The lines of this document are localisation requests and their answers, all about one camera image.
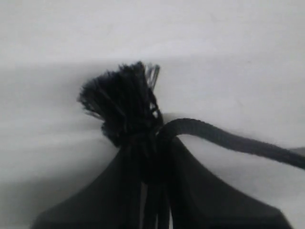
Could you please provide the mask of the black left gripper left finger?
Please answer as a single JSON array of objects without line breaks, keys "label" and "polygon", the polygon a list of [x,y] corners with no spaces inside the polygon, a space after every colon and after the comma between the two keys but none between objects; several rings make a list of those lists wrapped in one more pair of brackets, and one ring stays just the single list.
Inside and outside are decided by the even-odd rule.
[{"label": "black left gripper left finger", "polygon": [[33,229],[138,229],[144,144],[119,150],[88,186],[42,212]]}]

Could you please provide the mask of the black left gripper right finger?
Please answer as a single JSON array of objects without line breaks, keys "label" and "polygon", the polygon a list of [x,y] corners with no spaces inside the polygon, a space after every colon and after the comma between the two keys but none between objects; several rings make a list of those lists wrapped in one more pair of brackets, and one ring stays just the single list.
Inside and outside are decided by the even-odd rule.
[{"label": "black left gripper right finger", "polygon": [[167,192],[175,229],[289,229],[283,213],[204,167],[175,138],[168,148]]}]

